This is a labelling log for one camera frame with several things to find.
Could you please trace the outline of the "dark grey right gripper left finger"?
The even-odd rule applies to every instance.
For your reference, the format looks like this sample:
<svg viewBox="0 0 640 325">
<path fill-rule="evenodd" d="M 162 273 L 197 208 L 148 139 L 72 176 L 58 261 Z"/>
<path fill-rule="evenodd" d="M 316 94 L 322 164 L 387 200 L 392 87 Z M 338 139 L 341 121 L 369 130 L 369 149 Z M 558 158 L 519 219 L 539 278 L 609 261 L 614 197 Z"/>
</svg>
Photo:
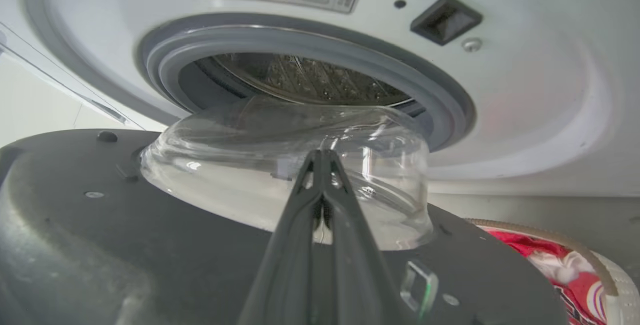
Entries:
<svg viewBox="0 0 640 325">
<path fill-rule="evenodd" d="M 307 154 L 238 318 L 240 325 L 311 322 L 313 233 L 322 152 Z"/>
</svg>

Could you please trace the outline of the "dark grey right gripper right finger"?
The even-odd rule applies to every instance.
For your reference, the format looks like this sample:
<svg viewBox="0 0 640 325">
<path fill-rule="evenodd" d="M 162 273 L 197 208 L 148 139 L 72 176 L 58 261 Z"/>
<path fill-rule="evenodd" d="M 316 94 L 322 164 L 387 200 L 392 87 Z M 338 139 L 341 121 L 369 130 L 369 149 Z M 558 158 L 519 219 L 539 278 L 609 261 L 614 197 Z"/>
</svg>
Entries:
<svg viewBox="0 0 640 325">
<path fill-rule="evenodd" d="M 336 323 L 402 325 L 407 317 L 397 288 L 334 151 L 320 151 L 320 183 L 331 209 Z"/>
</svg>

